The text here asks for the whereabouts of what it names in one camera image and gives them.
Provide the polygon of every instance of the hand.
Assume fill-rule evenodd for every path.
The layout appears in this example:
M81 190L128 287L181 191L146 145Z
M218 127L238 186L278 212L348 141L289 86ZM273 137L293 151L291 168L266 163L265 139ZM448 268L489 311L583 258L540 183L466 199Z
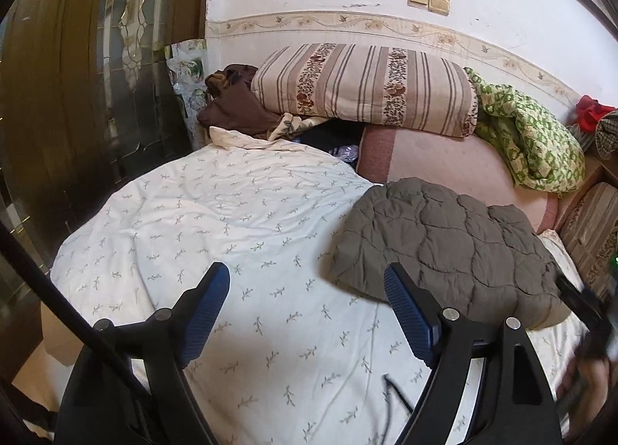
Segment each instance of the hand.
M578 371L588 385L582 394L582 399L569 413L570 424L566 441L575 440L585 431L603 408L610 388L610 361L573 358L567 365L567 371L556 390L558 398L571 388Z

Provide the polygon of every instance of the black strap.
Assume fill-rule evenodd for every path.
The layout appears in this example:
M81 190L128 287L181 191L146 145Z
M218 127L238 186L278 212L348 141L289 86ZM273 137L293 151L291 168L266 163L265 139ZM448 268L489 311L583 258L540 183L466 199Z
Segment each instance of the black strap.
M0 377L0 391L13 405L20 417L45 431L53 432L56 426L56 412L51 412L32 401L13 384Z
M0 437L2 443L19 445L49 445L51 441L39 438L36 433L30 431L22 416L19 415L12 401L0 386Z
M410 405L410 403L407 401L406 397L403 395L397 385L389 379L388 374L382 375L382 380L384 380L384 387L386 389L386 424L384 426L384 433L382 434L381 441L381 445L384 445L386 435L388 435L388 431L390 429L390 418L392 414L392 406L390 403L390 390L393 389L395 391L395 394L399 397L399 400L401 401L401 403L404 404L408 412L410 412L410 415L412 415L412 413L414 412L414 407Z

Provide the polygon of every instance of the bed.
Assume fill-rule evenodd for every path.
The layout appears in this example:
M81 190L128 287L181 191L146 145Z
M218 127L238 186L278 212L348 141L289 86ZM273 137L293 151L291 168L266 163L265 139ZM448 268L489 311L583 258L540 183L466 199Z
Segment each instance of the bed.
M218 128L211 138L114 193L64 242L53 282L90 324L124 324L172 306L223 262L230 293L186 369L219 442L381 443L381 376L415 402L428 369L387 305L326 280L333 240L372 183L305 145ZM530 334L552 389L582 334L572 315ZM472 361L449 444L464 439L482 363ZM406 419L395 403L386 443Z

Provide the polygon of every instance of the green patterned blanket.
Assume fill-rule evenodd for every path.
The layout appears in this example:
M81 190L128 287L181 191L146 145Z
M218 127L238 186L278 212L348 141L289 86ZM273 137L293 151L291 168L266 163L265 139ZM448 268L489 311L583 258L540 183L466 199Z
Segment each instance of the green patterned blanket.
M579 189L585 161L567 128L534 98L465 71L478 96L475 133L500 152L515 184L558 194Z

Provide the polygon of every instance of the black cable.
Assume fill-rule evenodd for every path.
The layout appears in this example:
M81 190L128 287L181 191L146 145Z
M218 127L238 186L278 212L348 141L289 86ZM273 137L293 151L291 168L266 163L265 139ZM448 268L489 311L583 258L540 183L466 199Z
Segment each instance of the black cable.
M390 417L392 414L392 408L390 404L390 389L392 388L395 390L395 393L399 397L399 400L401 401L401 403L404 404L408 412L410 412L410 415L414 413L414 407L407 401L406 397L403 395L397 385L389 379L388 374L382 375L382 380L384 380L384 387L386 388L386 424L384 426L384 433L382 434L382 441L380 442L380 444L384 445L386 441L386 435L388 435L388 431L390 429Z

